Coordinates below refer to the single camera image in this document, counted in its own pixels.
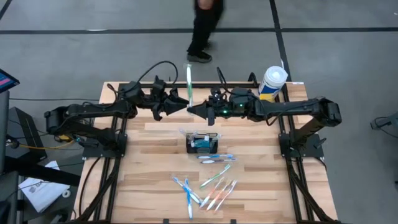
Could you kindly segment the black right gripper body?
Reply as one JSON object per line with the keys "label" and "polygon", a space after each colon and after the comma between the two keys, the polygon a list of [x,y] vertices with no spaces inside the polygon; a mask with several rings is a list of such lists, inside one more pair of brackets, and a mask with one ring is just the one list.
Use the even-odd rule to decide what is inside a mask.
{"label": "black right gripper body", "polygon": [[228,101],[211,98],[208,100],[207,104],[207,121],[209,126],[215,124],[215,119],[217,117],[225,119],[232,117],[232,109]]}

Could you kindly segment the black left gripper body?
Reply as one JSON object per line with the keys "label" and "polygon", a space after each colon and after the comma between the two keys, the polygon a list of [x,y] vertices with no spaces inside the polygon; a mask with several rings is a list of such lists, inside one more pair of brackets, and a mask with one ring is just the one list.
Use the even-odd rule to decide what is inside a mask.
{"label": "black left gripper body", "polygon": [[164,101],[167,94],[164,89],[153,88],[149,94],[144,95],[143,108],[152,111],[153,118],[156,121],[162,119],[160,113],[164,112]]}

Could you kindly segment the green toothbrush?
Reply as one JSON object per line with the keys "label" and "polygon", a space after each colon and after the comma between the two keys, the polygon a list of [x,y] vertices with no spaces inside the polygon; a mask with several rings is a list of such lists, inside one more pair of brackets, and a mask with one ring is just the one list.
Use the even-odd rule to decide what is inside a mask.
{"label": "green toothbrush", "polygon": [[215,179],[221,177],[221,176],[222,176],[227,170],[229,170],[230,168],[231,168],[231,165],[230,165],[230,164],[227,164],[221,172],[215,174],[213,177],[210,177],[208,180],[204,181],[204,183],[202,183],[202,184],[199,186],[199,188],[200,188],[200,189],[205,188],[210,182],[212,182],[212,181],[214,181]]}
{"label": "green toothbrush", "polygon": [[192,65],[190,63],[187,64],[186,67],[186,76],[187,76],[187,95],[189,100],[189,107],[193,106],[193,88],[192,88]]}

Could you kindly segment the orange toothbrush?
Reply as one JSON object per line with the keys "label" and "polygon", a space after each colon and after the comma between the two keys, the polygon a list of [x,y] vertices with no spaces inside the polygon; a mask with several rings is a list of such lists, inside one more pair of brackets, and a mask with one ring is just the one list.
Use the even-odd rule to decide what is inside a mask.
{"label": "orange toothbrush", "polygon": [[236,184],[237,184],[237,180],[233,180],[229,190],[227,191],[227,193],[225,194],[225,196],[221,199],[221,201],[219,202],[219,204],[216,206],[215,211],[217,212],[219,210],[219,208],[221,207],[221,205],[223,204],[223,202],[226,200],[226,198],[232,193],[232,191],[234,190]]}
{"label": "orange toothbrush", "polygon": [[205,197],[205,199],[202,201],[200,204],[200,208],[203,208],[206,203],[209,201],[210,197],[215,193],[216,189],[219,187],[219,185],[224,181],[224,177],[222,177],[218,183],[210,190],[209,194]]}
{"label": "orange toothbrush", "polygon": [[231,181],[228,181],[225,186],[217,193],[215,198],[210,202],[210,204],[207,206],[206,211],[209,211],[216,203],[216,201],[221,197],[223,192],[226,190],[226,188],[231,185]]}

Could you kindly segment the white-lidded blue yellow wipes canister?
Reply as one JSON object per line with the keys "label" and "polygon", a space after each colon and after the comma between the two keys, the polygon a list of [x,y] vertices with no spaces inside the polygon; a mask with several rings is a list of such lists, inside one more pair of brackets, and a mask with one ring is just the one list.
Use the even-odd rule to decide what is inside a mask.
{"label": "white-lidded blue yellow wipes canister", "polygon": [[288,73],[282,67],[269,67],[258,88],[259,99],[273,102],[285,85],[288,76]]}

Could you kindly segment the person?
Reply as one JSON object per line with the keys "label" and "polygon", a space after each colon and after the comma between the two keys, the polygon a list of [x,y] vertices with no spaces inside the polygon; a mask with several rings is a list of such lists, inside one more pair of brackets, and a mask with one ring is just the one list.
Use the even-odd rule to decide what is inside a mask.
{"label": "person", "polygon": [[212,56],[205,50],[212,47],[209,41],[224,11],[224,0],[193,0],[195,18],[193,20],[192,41],[187,49],[189,62],[209,63]]}

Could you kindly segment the white paper booklet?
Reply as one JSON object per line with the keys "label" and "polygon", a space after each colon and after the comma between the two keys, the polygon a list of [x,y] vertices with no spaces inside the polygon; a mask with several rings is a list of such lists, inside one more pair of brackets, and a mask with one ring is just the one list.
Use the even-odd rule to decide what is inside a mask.
{"label": "white paper booklet", "polygon": [[61,197],[63,191],[69,189],[70,185],[28,177],[18,187],[32,204],[35,211],[42,213],[56,199]]}

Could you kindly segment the blue-lit monitor screen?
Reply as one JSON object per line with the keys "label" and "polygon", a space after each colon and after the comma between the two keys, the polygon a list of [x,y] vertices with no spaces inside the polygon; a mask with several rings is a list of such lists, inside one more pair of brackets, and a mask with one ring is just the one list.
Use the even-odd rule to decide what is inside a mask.
{"label": "blue-lit monitor screen", "polygon": [[18,79],[0,69],[0,93],[3,93],[19,84],[20,81]]}

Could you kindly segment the grey stand foot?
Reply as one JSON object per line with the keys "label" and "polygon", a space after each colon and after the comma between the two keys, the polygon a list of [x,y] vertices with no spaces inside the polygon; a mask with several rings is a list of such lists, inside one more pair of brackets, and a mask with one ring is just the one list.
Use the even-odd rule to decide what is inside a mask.
{"label": "grey stand foot", "polygon": [[373,130],[381,130],[385,126],[392,126],[398,130],[398,112],[386,117],[374,118],[370,125]]}

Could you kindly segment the black aluminium extrusion frame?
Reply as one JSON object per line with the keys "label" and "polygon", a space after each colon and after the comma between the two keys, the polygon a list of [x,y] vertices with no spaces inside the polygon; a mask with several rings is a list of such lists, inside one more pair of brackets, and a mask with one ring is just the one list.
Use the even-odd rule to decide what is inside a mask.
{"label": "black aluminium extrusion frame", "polygon": [[[250,89],[257,96],[257,87],[249,82],[193,82],[193,105],[203,103],[218,87],[221,92],[233,88]],[[115,159],[84,157],[78,194],[75,201],[76,218],[72,224],[170,224],[184,223],[294,223],[341,224],[333,211],[334,204],[326,172],[314,160],[283,157],[279,135],[289,134],[308,123],[310,115],[272,117],[269,121],[253,122],[246,118],[217,117],[215,124],[180,110],[160,121],[150,110],[140,109],[133,119],[116,117],[96,118],[97,128],[111,128],[116,134],[127,135],[125,155]],[[217,133],[218,152],[232,154],[238,160],[229,163],[201,164],[197,156],[188,154],[186,138],[179,132]],[[231,168],[205,188],[199,186],[221,172]],[[187,193],[172,177],[177,177],[202,199],[224,177],[224,181],[203,208],[192,198],[193,220],[189,220]],[[228,181],[237,180],[232,193],[217,212],[215,205],[207,206]]]}

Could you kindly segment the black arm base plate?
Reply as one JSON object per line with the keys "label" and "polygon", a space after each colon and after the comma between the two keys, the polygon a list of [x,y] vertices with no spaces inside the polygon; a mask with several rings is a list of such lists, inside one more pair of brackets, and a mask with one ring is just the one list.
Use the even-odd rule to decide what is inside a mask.
{"label": "black arm base plate", "polygon": [[111,140],[87,138],[80,144],[83,146],[83,157],[123,157],[126,151],[127,135],[115,134],[114,139]]}
{"label": "black arm base plate", "polygon": [[318,134],[313,134],[304,143],[293,144],[291,143],[289,134],[279,135],[281,154],[283,157],[288,158],[321,158],[324,156],[322,144],[325,141],[326,138],[320,139]]}

